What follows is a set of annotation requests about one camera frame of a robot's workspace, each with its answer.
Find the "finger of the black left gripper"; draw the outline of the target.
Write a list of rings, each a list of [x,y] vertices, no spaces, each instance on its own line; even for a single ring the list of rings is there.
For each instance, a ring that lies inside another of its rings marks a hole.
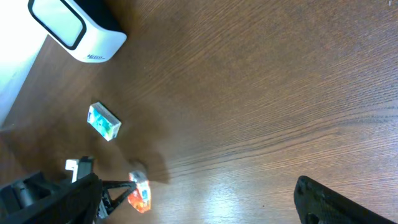
[[[102,181],[102,187],[101,200],[98,208],[98,218],[105,219],[109,217],[136,189],[136,183],[132,181],[105,180]],[[115,189],[121,189],[123,192],[121,192],[117,197],[112,198],[109,191]]]

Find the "orange small box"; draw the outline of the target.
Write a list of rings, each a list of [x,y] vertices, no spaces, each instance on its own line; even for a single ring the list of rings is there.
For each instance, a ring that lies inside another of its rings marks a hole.
[[[151,209],[151,191],[149,180],[142,171],[132,171],[129,173],[129,180],[136,184],[136,189],[128,196],[129,204],[139,213],[148,212]]]

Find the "green small box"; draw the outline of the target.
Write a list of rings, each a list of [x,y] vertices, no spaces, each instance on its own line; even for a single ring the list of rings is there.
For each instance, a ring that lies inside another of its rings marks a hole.
[[[89,123],[107,141],[111,141],[117,137],[122,125],[120,120],[118,120],[117,117],[115,117],[115,115],[113,115],[100,102],[90,105],[87,123]]]

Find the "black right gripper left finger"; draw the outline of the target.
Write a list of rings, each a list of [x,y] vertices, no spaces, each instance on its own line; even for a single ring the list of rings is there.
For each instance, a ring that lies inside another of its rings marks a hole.
[[[96,220],[102,189],[102,181],[98,176],[88,174],[57,193],[1,218],[1,224],[91,224]]]

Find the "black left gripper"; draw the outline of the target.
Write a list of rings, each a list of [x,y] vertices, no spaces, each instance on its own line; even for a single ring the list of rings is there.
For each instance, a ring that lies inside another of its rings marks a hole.
[[[71,179],[52,182],[46,179],[44,173],[40,171],[1,186],[1,218],[6,218],[40,199],[53,195],[78,179],[92,173],[93,164],[93,156],[67,159],[65,170],[72,172]]]

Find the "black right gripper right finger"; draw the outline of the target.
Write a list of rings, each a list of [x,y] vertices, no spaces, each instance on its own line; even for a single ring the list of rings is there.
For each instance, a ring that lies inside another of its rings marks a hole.
[[[395,224],[305,175],[297,179],[294,204],[302,224]]]

